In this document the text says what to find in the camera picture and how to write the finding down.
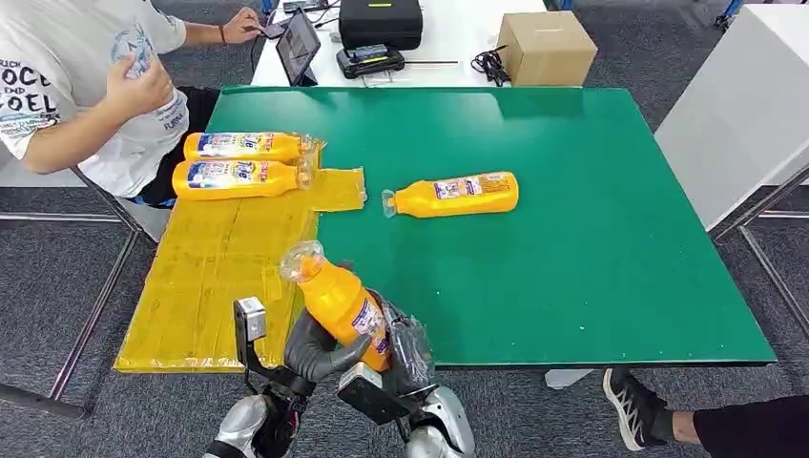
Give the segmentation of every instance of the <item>black case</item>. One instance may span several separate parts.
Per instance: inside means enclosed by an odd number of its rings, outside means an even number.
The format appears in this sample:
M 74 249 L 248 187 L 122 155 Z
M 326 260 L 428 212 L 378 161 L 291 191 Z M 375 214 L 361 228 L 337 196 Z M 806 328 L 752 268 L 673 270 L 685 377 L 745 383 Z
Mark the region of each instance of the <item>black case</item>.
M 387 45 L 407 51 L 422 43 L 424 19 L 419 0 L 342 0 L 339 25 L 347 50 Z

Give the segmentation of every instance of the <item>man's arm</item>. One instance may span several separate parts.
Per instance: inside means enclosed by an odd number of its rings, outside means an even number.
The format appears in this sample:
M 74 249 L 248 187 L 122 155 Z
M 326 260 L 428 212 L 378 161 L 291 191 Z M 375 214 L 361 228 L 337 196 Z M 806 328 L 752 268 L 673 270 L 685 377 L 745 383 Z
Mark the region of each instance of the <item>man's arm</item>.
M 259 29 L 259 16 L 252 9 L 245 7 L 230 22 L 222 26 L 221 31 L 219 26 L 186 22 L 186 36 L 183 46 L 237 45 L 259 36 Z
M 73 167 L 94 155 L 127 121 L 171 101 L 174 86 L 160 61 L 153 58 L 145 74 L 128 79 L 133 63 L 128 56 L 110 70 L 107 95 L 95 107 L 75 119 L 38 130 L 22 158 L 23 165 L 37 174 Z

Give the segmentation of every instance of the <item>white desk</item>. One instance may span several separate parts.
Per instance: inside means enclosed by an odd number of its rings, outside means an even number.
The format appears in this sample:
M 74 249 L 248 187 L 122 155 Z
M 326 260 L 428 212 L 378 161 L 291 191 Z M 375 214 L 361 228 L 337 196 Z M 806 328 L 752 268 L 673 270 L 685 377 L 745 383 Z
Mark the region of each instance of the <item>white desk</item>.
M 706 230 L 809 163 L 809 7 L 748 5 L 654 138 Z
M 345 78 L 337 66 L 336 55 L 342 44 L 334 43 L 329 33 L 338 31 L 337 21 L 318 29 L 321 49 L 311 68 L 320 86 L 492 86 L 486 76 L 471 69 L 469 62 L 479 52 L 488 51 L 497 44 L 500 23 L 506 12 L 545 11 L 542 0 L 422 0 L 425 19 L 422 44 L 413 51 L 402 52 L 406 60 L 457 60 L 457 64 L 408 64 L 404 70 L 373 74 L 354 80 Z M 322 11 L 309 13 L 317 19 Z M 338 17 L 335 8 L 326 13 L 323 21 Z M 276 21 L 286 18 L 279 11 Z M 289 86 L 283 71 L 276 40 L 268 41 L 253 75 L 255 86 Z

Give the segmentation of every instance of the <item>black pants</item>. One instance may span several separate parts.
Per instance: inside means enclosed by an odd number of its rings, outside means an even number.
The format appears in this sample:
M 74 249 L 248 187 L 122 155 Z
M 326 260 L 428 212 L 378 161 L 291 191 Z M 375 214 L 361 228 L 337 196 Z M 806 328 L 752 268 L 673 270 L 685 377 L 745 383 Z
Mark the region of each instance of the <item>black pants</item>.
M 694 427 L 712 458 L 809 456 L 809 396 L 699 410 Z
M 185 138 L 189 134 L 205 132 L 219 99 L 219 90 L 216 89 L 191 87 L 177 89 L 188 97 L 188 132 L 183 134 L 174 150 L 160 160 L 155 179 L 144 186 L 136 198 L 130 198 L 134 203 L 146 204 L 155 208 L 172 208 L 175 206 L 176 193 L 172 185 L 172 175 L 176 166 L 185 160 L 185 155 L 182 152 Z

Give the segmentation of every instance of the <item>tablet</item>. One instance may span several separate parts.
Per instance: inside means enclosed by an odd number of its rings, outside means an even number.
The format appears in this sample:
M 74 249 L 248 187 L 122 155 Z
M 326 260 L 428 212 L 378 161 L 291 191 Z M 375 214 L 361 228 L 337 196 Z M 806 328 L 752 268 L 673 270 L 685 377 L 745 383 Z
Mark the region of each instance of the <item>tablet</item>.
M 317 84 L 309 70 L 309 64 L 321 48 L 315 28 L 302 10 L 295 12 L 292 20 L 276 45 L 280 63 L 286 72 L 290 86 L 314 86 Z

